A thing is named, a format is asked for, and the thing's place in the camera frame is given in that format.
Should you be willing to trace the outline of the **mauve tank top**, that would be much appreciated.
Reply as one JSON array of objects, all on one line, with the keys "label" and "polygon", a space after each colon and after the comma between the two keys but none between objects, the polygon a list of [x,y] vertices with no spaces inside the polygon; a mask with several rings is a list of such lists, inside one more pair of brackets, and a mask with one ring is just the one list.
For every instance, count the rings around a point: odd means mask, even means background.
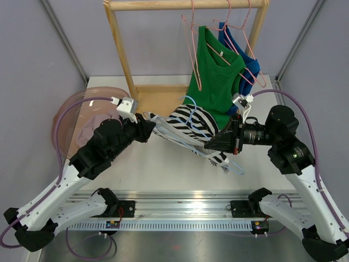
[{"label": "mauve tank top", "polygon": [[119,120],[119,114],[116,110],[111,110],[106,114],[98,114],[91,117],[80,129],[76,143],[78,147],[84,146],[93,136],[93,132],[97,129],[104,120],[114,119]]}]

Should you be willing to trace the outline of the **green tank top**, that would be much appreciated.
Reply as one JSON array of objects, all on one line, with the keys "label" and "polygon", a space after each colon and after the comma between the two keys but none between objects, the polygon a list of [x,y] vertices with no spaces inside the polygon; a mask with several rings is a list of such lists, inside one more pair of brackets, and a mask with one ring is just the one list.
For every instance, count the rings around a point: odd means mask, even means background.
[{"label": "green tank top", "polygon": [[238,75],[245,69],[242,57],[221,44],[206,27],[198,28],[197,42],[198,70],[202,82],[202,91],[192,73],[184,104],[194,100],[199,108],[207,111],[214,119],[218,130],[222,130],[230,119],[227,114],[233,105],[232,86]]}]

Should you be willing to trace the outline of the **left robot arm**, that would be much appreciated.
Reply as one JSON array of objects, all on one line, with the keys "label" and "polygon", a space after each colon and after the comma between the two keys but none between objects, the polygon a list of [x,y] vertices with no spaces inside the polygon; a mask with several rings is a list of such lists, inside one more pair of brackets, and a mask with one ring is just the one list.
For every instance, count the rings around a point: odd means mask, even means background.
[{"label": "left robot arm", "polygon": [[11,207],[4,212],[7,228],[15,231],[18,247],[35,252],[61,231],[85,218],[121,213],[119,199],[108,188],[100,188],[87,200],[67,208],[61,205],[108,169],[133,141],[148,141],[155,123],[145,120],[141,114],[135,116],[135,122],[111,118],[102,121],[56,180],[27,205],[19,209]]}]

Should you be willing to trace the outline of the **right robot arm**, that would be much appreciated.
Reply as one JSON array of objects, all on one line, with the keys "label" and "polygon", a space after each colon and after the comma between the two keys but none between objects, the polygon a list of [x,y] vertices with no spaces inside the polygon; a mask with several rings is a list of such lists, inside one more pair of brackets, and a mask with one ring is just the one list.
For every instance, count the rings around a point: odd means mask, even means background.
[{"label": "right robot arm", "polygon": [[331,213],[336,205],[324,192],[321,178],[315,172],[315,159],[307,146],[296,137],[299,121],[291,108],[276,105],[269,111],[264,124],[243,123],[233,115],[226,127],[205,143],[204,147],[238,154],[243,145],[270,146],[272,164],[293,185],[309,214],[303,215],[281,202],[266,188],[248,196],[248,211],[253,216],[272,217],[292,231],[315,261],[336,261],[348,254],[348,221],[340,213]]}]

